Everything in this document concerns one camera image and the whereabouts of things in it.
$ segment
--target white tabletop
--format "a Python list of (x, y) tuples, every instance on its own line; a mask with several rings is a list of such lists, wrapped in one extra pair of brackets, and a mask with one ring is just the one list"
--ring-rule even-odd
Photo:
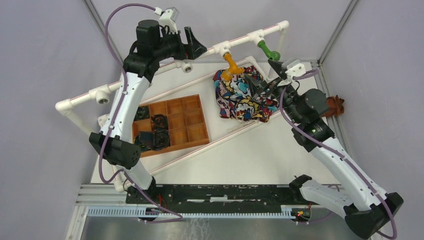
[[(304, 64), (307, 70), (311, 69), (309, 63)], [(270, 66), (267, 63), (259, 65), (268, 73)], [(193, 66), (193, 71), (189, 74), (174, 69), (155, 76), (153, 85), (146, 91), (143, 99), (215, 72), (226, 64), (198, 63)], [(301, 80), (299, 93), (316, 87), (313, 77)], [(158, 101), (195, 94), (200, 96), (210, 142), (228, 135), (228, 129), (240, 124), (237, 120), (219, 116), (220, 108), (216, 103), (212, 78)], [(200, 147), (144, 157), (141, 161), (150, 172)], [(103, 163), (103, 172), (107, 178), (112, 176), (112, 168), (107, 161)], [(152, 173), (158, 184), (288, 184), (294, 176), (302, 174), (309, 175), (322, 184), (338, 183), (321, 162), (296, 143), (291, 127), (281, 116), (194, 157), (183, 158), (164, 171)], [(97, 165), (91, 182), (101, 183)]]

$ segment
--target colorful fabric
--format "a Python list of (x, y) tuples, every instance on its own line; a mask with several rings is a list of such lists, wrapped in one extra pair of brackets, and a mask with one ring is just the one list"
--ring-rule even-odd
[[(277, 111), (278, 102), (261, 96), (252, 99), (248, 80), (243, 74), (234, 75), (232, 80), (227, 82), (221, 80), (222, 72), (223, 70), (217, 71), (213, 77), (216, 101), (221, 108), (221, 118), (268, 122), (270, 116)], [(258, 81), (263, 81), (261, 74), (254, 66), (246, 67), (244, 73)]]

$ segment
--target pvc elbow joint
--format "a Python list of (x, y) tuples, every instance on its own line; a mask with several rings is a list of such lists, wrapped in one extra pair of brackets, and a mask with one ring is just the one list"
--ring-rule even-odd
[(257, 46), (258, 46), (260, 49), (262, 49), (263, 53), (266, 55), (266, 57), (267, 57), (268, 59), (273, 60), (273, 61), (279, 61), (279, 60), (280, 60), (280, 57), (281, 57), (280, 53), (279, 53), (279, 52), (277, 52), (277, 51), (271, 51), (271, 50), (267, 47), (267, 45), (265, 44), (265, 41), (264, 41), (264, 40), (260, 41), (260, 42), (257, 44)]
[(244, 67), (237, 67), (236, 62), (231, 57), (231, 53), (227, 52), (224, 54), (224, 59), (228, 62), (229, 68), (222, 72), (221, 79), (223, 79), (226, 82), (231, 81), (233, 79), (233, 76), (235, 74), (242, 74), (245, 69)]

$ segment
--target yellow hook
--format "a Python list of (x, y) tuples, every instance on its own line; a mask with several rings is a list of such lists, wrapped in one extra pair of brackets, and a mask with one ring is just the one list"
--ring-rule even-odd
[(231, 79), (233, 79), (234, 74), (242, 74), (245, 71), (244, 67), (237, 67), (236, 62), (233, 60), (229, 52), (224, 54), (224, 59), (229, 64), (229, 68), (223, 71), (221, 74), (221, 79), (224, 81), (229, 82)]

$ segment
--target orange compartment tray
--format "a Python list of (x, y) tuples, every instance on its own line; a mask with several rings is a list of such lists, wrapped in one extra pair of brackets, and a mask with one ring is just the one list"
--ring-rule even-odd
[[(209, 143), (202, 104), (199, 95), (185, 96), (166, 101), (154, 102), (140, 107), (148, 107), (150, 117), (163, 114), (167, 117), (170, 146), (159, 151), (144, 151), (141, 157), (163, 154)], [(152, 120), (143, 119), (132, 123), (132, 137), (141, 131), (152, 131)]]

